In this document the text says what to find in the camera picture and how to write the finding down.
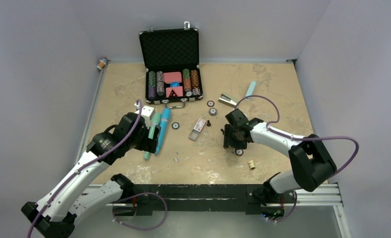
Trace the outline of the light blue stapler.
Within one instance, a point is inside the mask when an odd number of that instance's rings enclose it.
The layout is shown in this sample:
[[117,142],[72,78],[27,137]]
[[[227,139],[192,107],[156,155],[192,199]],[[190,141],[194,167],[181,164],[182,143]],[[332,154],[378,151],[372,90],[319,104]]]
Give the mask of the light blue stapler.
[[251,81],[249,86],[245,88],[245,93],[243,95],[236,94],[236,92],[233,93],[223,92],[218,98],[218,102],[223,105],[234,108],[241,99],[253,95],[256,85],[257,85],[256,81]]

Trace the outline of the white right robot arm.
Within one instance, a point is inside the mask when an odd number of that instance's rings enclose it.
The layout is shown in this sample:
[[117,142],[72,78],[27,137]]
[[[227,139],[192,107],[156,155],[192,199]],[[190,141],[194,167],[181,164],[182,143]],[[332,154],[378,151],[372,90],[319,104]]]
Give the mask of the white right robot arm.
[[337,171],[337,167],[321,139],[310,134],[300,136],[276,129],[261,119],[249,120],[239,109],[225,116],[224,148],[233,148],[242,156],[248,143],[265,145],[289,158],[291,169],[277,173],[264,182],[263,195],[275,202],[287,191],[314,191]]

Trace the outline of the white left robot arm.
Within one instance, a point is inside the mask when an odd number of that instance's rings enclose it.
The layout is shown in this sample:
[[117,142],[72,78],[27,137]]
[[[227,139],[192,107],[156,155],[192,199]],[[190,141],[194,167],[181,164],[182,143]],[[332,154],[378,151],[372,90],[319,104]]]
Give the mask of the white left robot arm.
[[111,203],[126,203],[147,192],[136,192],[122,174],[113,175],[99,189],[82,193],[92,181],[132,149],[155,153],[160,127],[139,112],[125,114],[118,124],[96,134],[67,175],[37,202],[21,212],[30,221],[27,237],[37,230],[45,238],[69,237],[80,220]]

